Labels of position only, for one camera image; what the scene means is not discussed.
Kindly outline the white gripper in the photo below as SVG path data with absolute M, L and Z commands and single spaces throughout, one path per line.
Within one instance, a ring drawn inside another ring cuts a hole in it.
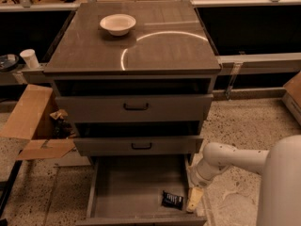
M 204 190 L 200 187 L 207 187 L 215 176 L 221 173 L 221 169 L 217 166 L 210 165 L 204 158 L 202 158 L 195 166 L 189 170 L 189 178 L 192 186 L 188 191 L 188 199 L 186 211 L 193 213 L 204 194 Z

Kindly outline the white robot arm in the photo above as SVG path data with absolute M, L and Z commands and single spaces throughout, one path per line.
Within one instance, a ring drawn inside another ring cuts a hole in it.
M 270 150 L 239 150 L 211 142 L 188 170 L 192 188 L 204 188 L 234 166 L 261 176 L 257 226 L 301 226 L 301 136 L 285 137 Z

